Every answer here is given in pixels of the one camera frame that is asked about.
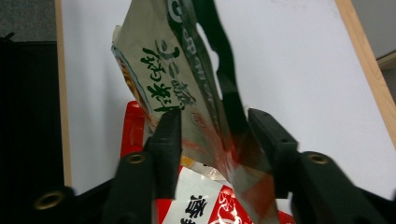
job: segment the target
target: wooden edge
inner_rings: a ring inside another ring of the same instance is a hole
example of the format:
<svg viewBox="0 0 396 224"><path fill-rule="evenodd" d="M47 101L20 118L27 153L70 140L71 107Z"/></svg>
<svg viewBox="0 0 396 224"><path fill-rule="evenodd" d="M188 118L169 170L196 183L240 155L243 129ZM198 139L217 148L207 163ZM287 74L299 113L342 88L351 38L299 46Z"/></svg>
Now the wooden edge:
<svg viewBox="0 0 396 224"><path fill-rule="evenodd" d="M396 147L396 105L390 95L373 51L361 27L361 22L351 0L335 0L349 37L358 55L382 119L388 129L393 146Z"/></svg>
<svg viewBox="0 0 396 224"><path fill-rule="evenodd" d="M55 0L56 39L58 49L58 78L61 102L62 148L64 156L64 184L72 186L72 171L70 160L69 123L67 117L66 76L64 71L64 27L62 22L62 1Z"/></svg>
<svg viewBox="0 0 396 224"><path fill-rule="evenodd" d="M381 70L396 69L396 51L377 60Z"/></svg>

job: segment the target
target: white backdrop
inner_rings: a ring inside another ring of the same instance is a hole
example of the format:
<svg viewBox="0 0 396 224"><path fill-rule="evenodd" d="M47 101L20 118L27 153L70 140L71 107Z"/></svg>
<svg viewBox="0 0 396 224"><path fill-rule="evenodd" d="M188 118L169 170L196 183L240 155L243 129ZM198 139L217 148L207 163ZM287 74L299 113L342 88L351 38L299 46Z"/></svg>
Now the white backdrop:
<svg viewBox="0 0 396 224"><path fill-rule="evenodd" d="M354 183L391 198L396 152L334 0L218 0L243 103L271 113L300 150L333 157ZM114 175L133 100L110 51L130 0L63 0L72 186Z"/></svg>

